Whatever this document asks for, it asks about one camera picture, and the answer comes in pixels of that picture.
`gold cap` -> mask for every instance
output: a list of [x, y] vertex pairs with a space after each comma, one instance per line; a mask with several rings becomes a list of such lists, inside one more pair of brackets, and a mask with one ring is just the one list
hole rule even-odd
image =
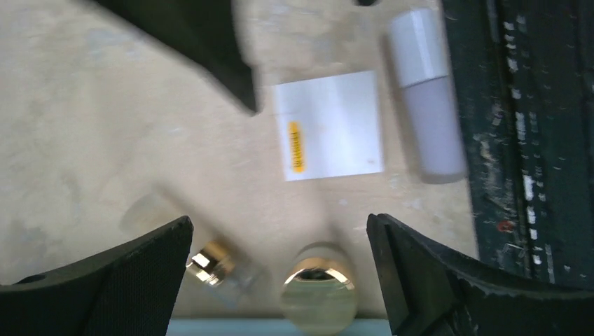
[[293, 324], [311, 335], [338, 334], [357, 313], [352, 275], [335, 260], [306, 258], [286, 278], [281, 308]]
[[216, 287], [235, 269], [229, 251], [217, 241], [209, 241], [186, 265], [186, 272], [201, 282]]

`yellow label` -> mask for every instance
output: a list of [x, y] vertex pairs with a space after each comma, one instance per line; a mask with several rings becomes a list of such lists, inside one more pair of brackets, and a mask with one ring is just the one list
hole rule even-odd
[[293, 173], [303, 173], [305, 171], [305, 157], [299, 122], [291, 121], [289, 123], [289, 138], [291, 141], [291, 168], [293, 168]]

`white tube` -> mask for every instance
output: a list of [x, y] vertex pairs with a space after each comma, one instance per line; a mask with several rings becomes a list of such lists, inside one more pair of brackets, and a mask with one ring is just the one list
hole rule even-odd
[[467, 166], [437, 16], [429, 8], [406, 12], [389, 35], [423, 173], [432, 183], [458, 181]]

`concrete floor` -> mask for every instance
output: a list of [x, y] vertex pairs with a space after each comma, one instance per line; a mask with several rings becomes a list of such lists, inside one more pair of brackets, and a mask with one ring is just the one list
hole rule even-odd
[[[271, 273], [258, 300], [228, 311], [184, 282], [176, 316], [279, 316], [298, 250], [334, 240], [353, 260], [362, 316], [384, 316], [365, 233], [389, 213], [475, 256], [467, 182], [419, 180], [406, 110], [393, 90], [383, 34], [423, 0], [237, 1], [262, 114], [249, 118], [204, 71], [89, 6], [0, 4], [0, 283], [125, 242], [119, 222], [155, 186], [187, 204]], [[284, 182], [270, 86], [373, 69], [383, 174]]]

